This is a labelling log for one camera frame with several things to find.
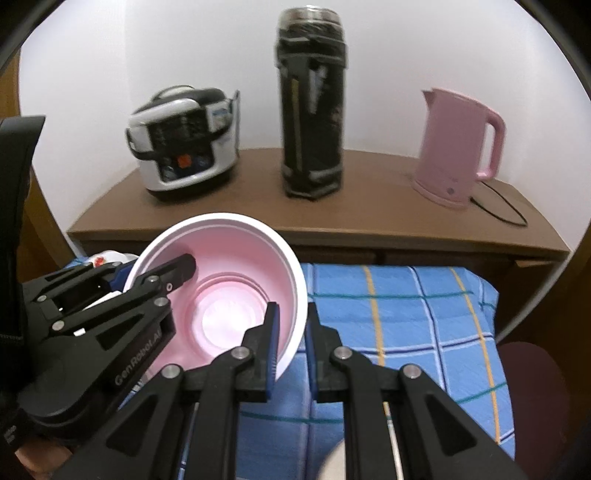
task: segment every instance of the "power cord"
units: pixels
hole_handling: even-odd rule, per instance
[[[481,182],[485,187],[490,188],[493,192],[495,192],[499,197],[501,197],[503,199],[503,201],[509,205],[509,207],[511,207],[511,209],[517,214],[519,215],[519,217],[523,220],[523,223],[518,223],[518,222],[514,222],[513,220],[509,220],[507,218],[503,218],[501,216],[498,216],[496,213],[491,212],[488,208],[486,208],[483,204],[481,204],[478,200],[476,200],[474,197],[470,197],[470,201],[476,205],[478,208],[481,208],[482,210],[484,210],[486,213],[488,213],[489,215],[493,216],[494,218],[496,218],[497,220],[500,220],[503,223],[508,223],[509,225],[513,225],[513,226],[518,226],[518,227],[522,227],[525,228],[528,226],[527,220],[525,219],[525,217],[521,214],[521,212],[515,208],[511,202],[509,200],[507,200],[505,197],[503,197],[502,193],[499,192],[497,189],[491,187],[489,184]]]

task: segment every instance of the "kettle base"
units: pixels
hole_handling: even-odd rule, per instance
[[[454,202],[453,200],[440,197],[439,195],[436,195],[435,193],[427,190],[416,180],[413,180],[413,189],[415,189],[417,192],[423,195],[426,199],[429,199],[432,202],[437,203],[438,205],[443,205],[444,207],[460,210],[466,208],[469,204],[469,200],[467,202]]]

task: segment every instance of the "wooden door frame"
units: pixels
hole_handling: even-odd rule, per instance
[[[20,55],[17,53],[0,76],[0,118],[21,114],[18,96],[19,64]],[[31,280],[39,272],[58,270],[73,258],[74,252],[51,214],[34,169],[31,169],[31,187],[24,205],[21,246],[17,252],[19,280]]]

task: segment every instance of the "black thermos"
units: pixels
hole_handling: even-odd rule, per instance
[[[288,196],[317,199],[340,189],[346,66],[347,45],[337,13],[310,6],[281,13],[281,173]]]

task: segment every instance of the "white object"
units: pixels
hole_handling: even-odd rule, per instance
[[[209,213],[180,222],[154,240],[131,270],[124,291],[142,273],[189,253],[193,278],[168,294],[176,335],[148,374],[177,363],[206,365],[240,345],[264,319],[268,301],[280,306],[277,378],[300,344],[307,319],[307,289],[300,263],[282,237],[264,223],[235,213]]]

